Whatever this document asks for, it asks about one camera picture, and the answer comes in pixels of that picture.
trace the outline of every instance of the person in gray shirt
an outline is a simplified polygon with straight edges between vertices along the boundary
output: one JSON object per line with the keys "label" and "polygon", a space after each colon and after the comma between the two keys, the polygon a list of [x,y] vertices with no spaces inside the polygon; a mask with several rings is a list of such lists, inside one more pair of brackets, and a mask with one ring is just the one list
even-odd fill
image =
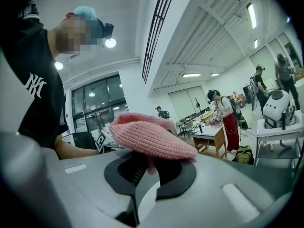
{"label": "person in gray shirt", "polygon": [[275,61],[275,77],[280,85],[280,88],[282,90],[285,90],[287,93],[289,93],[289,90],[291,91],[291,94],[294,98],[294,104],[297,110],[300,110],[300,104],[298,100],[298,92],[296,91],[294,80],[292,78],[292,75],[295,71],[295,69],[290,66],[288,59],[283,56],[282,54],[278,54]]}

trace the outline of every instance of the green backpack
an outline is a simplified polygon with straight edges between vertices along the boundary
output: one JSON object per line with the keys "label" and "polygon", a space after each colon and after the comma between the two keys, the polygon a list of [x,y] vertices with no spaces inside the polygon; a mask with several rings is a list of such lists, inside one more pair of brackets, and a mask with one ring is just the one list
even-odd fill
{"label": "green backpack", "polygon": [[253,158],[252,155],[253,155],[252,150],[249,145],[240,146],[236,152],[236,157],[232,161],[253,165],[255,159]]}

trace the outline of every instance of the white robot device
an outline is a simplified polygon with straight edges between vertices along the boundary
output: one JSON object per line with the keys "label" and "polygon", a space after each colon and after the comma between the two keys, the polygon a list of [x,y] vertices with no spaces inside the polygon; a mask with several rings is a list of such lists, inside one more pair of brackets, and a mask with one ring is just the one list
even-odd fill
{"label": "white robot device", "polygon": [[295,107],[289,104],[289,94],[286,91],[274,92],[263,108],[265,124],[270,128],[285,127],[293,124]]}

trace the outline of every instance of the black ceiling grille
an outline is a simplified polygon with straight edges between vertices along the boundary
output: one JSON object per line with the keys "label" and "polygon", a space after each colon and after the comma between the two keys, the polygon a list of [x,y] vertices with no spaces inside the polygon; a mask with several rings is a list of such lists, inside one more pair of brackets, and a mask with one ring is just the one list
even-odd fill
{"label": "black ceiling grille", "polygon": [[142,69],[142,77],[145,83],[147,83],[158,36],[161,32],[162,24],[166,18],[171,1],[172,0],[157,0],[156,3]]}

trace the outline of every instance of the neck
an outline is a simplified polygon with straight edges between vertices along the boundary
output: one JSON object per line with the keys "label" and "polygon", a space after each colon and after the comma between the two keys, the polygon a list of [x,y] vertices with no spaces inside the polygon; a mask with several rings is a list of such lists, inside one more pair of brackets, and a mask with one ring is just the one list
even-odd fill
{"label": "neck", "polygon": [[56,32],[56,28],[47,31],[47,41],[53,58],[56,58],[59,55],[59,51],[56,46]]}

